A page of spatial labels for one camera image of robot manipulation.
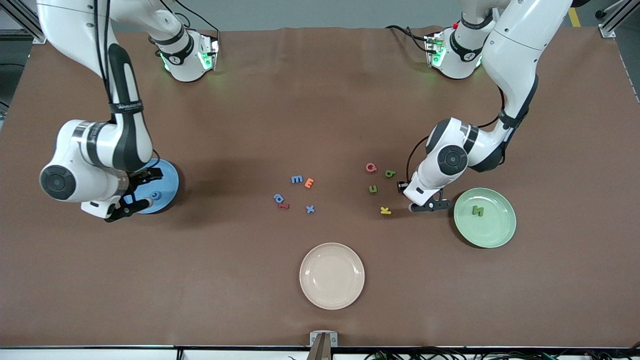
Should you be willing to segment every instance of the yellow tape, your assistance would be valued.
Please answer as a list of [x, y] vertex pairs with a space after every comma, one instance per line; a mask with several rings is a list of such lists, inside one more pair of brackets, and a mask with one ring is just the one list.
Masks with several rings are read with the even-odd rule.
[[569, 19], [574, 28], [580, 27], [580, 19], [578, 19], [578, 13], [575, 12], [575, 8], [569, 8]]

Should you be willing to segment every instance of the black circular joint cap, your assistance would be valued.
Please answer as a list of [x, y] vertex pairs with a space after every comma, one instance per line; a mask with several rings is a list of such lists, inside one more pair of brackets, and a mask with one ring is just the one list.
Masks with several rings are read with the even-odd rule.
[[67, 168], [51, 165], [42, 171], [40, 186], [52, 198], [67, 200], [76, 190], [76, 179]]
[[452, 176], [467, 167], [467, 153], [460, 146], [448, 145], [438, 153], [438, 166], [443, 174]]

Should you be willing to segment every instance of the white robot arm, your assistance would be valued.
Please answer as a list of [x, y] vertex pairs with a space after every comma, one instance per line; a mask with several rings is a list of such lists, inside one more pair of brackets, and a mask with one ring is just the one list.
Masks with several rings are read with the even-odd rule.
[[[471, 1], [463, 3], [466, 5], [463, 7], [465, 11], [473, 9]], [[495, 6], [504, 4], [504, 1], [481, 0], [473, 3]], [[412, 211], [436, 209], [439, 203], [433, 199], [434, 194], [457, 179], [467, 167], [484, 172], [501, 164], [509, 141], [527, 115], [536, 92], [538, 59], [560, 27], [571, 3], [571, 0], [514, 0], [497, 22], [491, 8], [475, 8], [473, 16], [476, 17], [476, 23], [480, 20], [479, 14], [484, 14], [486, 26], [495, 22], [486, 42], [478, 40], [478, 44], [484, 42], [482, 64], [504, 93], [506, 102], [491, 131], [484, 131], [456, 118], [445, 119], [436, 125], [426, 144], [426, 159], [413, 173], [409, 184], [399, 184], [399, 190], [403, 189], [403, 193], [414, 203], [410, 207]], [[458, 39], [458, 32], [463, 28], [467, 29], [466, 26], [458, 26], [450, 38], [467, 44], [462, 36]], [[482, 31], [482, 28], [477, 29], [476, 34]], [[480, 39], [479, 35], [472, 37], [474, 41]], [[460, 60], [457, 53], [450, 53], [450, 49], [445, 48], [444, 51], [446, 56]], [[459, 69], [457, 74], [469, 71], [464, 61], [452, 61], [450, 64], [447, 69]]]
[[[54, 199], [81, 202], [82, 210], [114, 221], [149, 207], [151, 199], [133, 198], [128, 204], [122, 197], [132, 195], [137, 186], [160, 179], [163, 174], [158, 168], [143, 168], [151, 158], [153, 146], [129, 55], [118, 44], [111, 28], [104, 34], [103, 29], [110, 21], [109, 3], [109, 0], [38, 2], [47, 39], [61, 53], [100, 77], [105, 74], [103, 80], [107, 79], [111, 102], [109, 121], [71, 120], [60, 129], [54, 156], [40, 173], [40, 184]], [[175, 51], [172, 54], [180, 61], [169, 65], [175, 78], [181, 81], [199, 78], [212, 68], [203, 66], [202, 56], [194, 49], [199, 35], [187, 33], [171, 13], [154, 10], [153, 3], [114, 0], [114, 13], [121, 19], [127, 14], [128, 19], [146, 24], [144, 29], [165, 44], [158, 44], [161, 51]]]

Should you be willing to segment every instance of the tabletop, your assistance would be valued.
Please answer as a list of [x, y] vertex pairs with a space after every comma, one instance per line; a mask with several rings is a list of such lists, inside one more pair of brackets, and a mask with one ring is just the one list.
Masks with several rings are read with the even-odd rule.
[[[640, 338], [640, 115], [597, 29], [553, 39], [505, 164], [445, 188], [511, 202], [516, 233], [497, 249], [465, 242], [451, 211], [409, 213], [395, 184], [438, 121], [494, 118], [482, 68], [447, 79], [387, 29], [280, 29], [224, 33], [216, 72], [179, 83], [146, 34], [118, 39], [180, 192], [162, 213], [112, 224], [48, 198], [38, 174], [60, 126], [109, 112], [95, 74], [34, 46], [0, 132], [0, 345], [297, 345], [317, 329], [345, 346]], [[420, 148], [411, 169], [423, 159]], [[337, 311], [298, 281], [305, 254], [332, 241], [365, 268], [362, 294]]]

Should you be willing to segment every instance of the metal frame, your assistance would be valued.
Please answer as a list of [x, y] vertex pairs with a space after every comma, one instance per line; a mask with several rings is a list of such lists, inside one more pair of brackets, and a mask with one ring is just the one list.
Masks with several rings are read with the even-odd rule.
[[0, 8], [33, 37], [34, 44], [44, 44], [47, 38], [40, 27], [38, 14], [22, 0], [0, 0]]
[[640, 6], [640, 0], [626, 0], [615, 11], [607, 15], [603, 23], [598, 25], [603, 38], [614, 38], [614, 30]]

